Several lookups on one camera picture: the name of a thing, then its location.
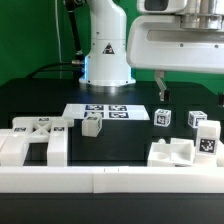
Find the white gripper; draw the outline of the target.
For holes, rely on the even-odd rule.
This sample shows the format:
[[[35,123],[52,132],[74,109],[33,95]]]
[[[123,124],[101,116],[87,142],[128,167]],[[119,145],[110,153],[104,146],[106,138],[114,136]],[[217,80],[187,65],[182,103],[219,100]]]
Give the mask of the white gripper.
[[[224,30],[182,29],[178,16],[139,16],[130,28],[127,62],[156,70],[160,100],[168,101],[165,71],[224,74]]]

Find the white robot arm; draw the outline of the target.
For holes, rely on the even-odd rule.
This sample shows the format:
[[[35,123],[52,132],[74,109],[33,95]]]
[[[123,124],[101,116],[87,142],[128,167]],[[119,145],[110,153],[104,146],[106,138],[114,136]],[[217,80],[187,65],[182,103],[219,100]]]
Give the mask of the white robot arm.
[[[116,90],[135,83],[133,68],[151,69],[167,101],[168,71],[224,74],[224,0],[136,0],[141,15],[130,27],[113,0],[86,2],[91,50],[81,83]]]

